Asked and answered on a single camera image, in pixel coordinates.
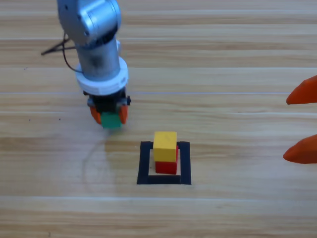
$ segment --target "black tape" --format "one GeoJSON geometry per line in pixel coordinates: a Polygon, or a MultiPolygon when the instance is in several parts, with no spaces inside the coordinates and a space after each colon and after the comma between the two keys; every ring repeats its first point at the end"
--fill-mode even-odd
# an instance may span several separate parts
{"type": "Polygon", "coordinates": [[[151,175],[149,176],[150,150],[153,142],[142,141],[140,146],[140,162],[137,184],[186,184],[191,185],[190,143],[178,142],[180,150],[181,175],[151,175]]]}

